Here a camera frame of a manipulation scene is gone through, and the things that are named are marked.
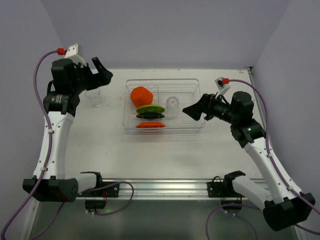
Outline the clear faceted glass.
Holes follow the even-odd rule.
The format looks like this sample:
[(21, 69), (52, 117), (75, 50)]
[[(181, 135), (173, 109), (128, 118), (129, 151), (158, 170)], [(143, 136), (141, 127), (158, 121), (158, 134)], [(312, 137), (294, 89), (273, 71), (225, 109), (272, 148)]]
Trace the clear faceted glass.
[(85, 92), (85, 96), (90, 101), (91, 105), (94, 107), (98, 107), (103, 103), (103, 97), (101, 95), (100, 88), (87, 90)]
[(176, 119), (180, 112), (180, 101), (176, 96), (170, 96), (165, 104), (165, 116), (169, 120)]

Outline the orange plastic plate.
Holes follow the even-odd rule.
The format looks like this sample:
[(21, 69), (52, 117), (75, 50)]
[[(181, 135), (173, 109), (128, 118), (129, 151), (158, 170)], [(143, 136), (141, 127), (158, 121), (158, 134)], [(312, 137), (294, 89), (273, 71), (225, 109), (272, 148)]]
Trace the orange plastic plate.
[(164, 128), (165, 126), (166, 125), (161, 122), (148, 121), (148, 122), (139, 123), (135, 127), (138, 129), (148, 129), (148, 128)]

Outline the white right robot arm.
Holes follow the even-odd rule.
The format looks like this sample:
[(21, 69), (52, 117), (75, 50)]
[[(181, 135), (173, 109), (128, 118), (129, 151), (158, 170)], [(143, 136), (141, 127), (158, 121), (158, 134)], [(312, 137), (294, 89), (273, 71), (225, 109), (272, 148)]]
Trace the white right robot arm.
[(291, 180), (278, 158), (267, 150), (267, 135), (253, 118), (254, 102), (249, 93), (237, 91), (231, 102), (223, 95), (203, 94), (200, 100), (182, 111), (195, 121), (205, 114), (205, 120), (218, 118), (230, 124), (233, 138), (251, 157), (268, 188), (257, 185), (242, 171), (224, 176), (222, 189), (230, 195), (241, 195), (254, 203), (274, 231), (301, 223), (309, 217), (315, 198)]

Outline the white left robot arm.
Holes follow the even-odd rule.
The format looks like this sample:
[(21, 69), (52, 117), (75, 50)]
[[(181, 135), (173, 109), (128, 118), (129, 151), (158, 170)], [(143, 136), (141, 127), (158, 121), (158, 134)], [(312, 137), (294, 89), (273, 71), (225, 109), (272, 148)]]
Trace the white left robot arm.
[(74, 202), (85, 191), (102, 186), (97, 171), (84, 171), (67, 178), (65, 158), (68, 136), (80, 103), (80, 94), (99, 86), (88, 66), (81, 67), (71, 59), (59, 59), (51, 66), (52, 81), (43, 99), (44, 135), (40, 156), (31, 179), (22, 188), (40, 202)]

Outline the black left finger, left gripper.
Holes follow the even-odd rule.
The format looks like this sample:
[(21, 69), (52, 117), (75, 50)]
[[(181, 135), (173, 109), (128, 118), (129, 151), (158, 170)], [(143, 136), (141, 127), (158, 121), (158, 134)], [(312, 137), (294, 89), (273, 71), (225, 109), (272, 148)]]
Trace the black left finger, left gripper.
[(97, 73), (93, 74), (94, 88), (96, 89), (98, 87), (109, 85), (112, 80), (113, 73), (102, 65), (98, 57), (93, 57), (91, 60), (97, 70)]

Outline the black plastic plate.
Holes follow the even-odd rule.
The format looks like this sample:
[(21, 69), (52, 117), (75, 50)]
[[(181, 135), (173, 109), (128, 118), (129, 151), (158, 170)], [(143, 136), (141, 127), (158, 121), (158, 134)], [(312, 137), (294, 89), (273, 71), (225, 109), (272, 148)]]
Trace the black plastic plate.
[(162, 113), (144, 112), (144, 113), (137, 114), (135, 117), (138, 119), (144, 119), (144, 120), (154, 120), (154, 119), (163, 119), (165, 116)]

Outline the green plastic plate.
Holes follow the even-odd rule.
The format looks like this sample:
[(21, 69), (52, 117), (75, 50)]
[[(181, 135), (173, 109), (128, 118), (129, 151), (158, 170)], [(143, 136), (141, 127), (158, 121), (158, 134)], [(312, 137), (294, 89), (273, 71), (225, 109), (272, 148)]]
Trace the green plastic plate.
[(141, 114), (141, 113), (160, 113), (160, 114), (162, 114), (165, 112), (165, 108), (160, 105), (147, 104), (147, 105), (143, 105), (141, 107), (138, 107), (136, 109), (136, 112), (138, 114)]

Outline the orange plastic cup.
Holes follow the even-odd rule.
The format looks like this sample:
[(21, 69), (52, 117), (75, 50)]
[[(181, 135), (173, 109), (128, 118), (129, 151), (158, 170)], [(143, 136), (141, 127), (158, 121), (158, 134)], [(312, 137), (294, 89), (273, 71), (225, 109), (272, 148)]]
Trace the orange plastic cup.
[(131, 91), (130, 99), (136, 108), (151, 105), (153, 102), (153, 94), (147, 88), (138, 86)]

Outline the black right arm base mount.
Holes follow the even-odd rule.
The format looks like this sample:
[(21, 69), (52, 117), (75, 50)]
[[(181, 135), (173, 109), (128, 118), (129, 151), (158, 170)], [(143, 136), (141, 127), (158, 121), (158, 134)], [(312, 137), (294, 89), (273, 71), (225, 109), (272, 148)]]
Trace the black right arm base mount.
[(242, 196), (227, 190), (224, 180), (215, 176), (206, 183), (207, 195), (209, 198), (219, 199), (221, 205), (242, 204)]

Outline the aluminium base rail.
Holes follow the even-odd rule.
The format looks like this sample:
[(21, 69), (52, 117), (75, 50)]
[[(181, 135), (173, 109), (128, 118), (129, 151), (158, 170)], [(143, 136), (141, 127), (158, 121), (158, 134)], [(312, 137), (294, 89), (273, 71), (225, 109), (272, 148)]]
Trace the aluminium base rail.
[[(110, 188), (119, 184), (118, 197), (111, 200), (218, 200), (209, 198), (207, 182), (213, 178), (203, 179), (103, 179), (103, 185)], [(77, 199), (85, 199), (82, 194)]]

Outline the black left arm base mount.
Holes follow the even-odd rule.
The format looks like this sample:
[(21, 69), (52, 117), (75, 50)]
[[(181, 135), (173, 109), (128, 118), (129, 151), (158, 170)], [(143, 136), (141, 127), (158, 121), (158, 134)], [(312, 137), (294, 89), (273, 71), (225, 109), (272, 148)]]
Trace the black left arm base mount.
[(97, 213), (106, 207), (108, 198), (117, 198), (119, 196), (120, 184), (115, 184), (98, 191), (86, 191), (82, 194), (85, 198), (84, 207), (90, 212)]

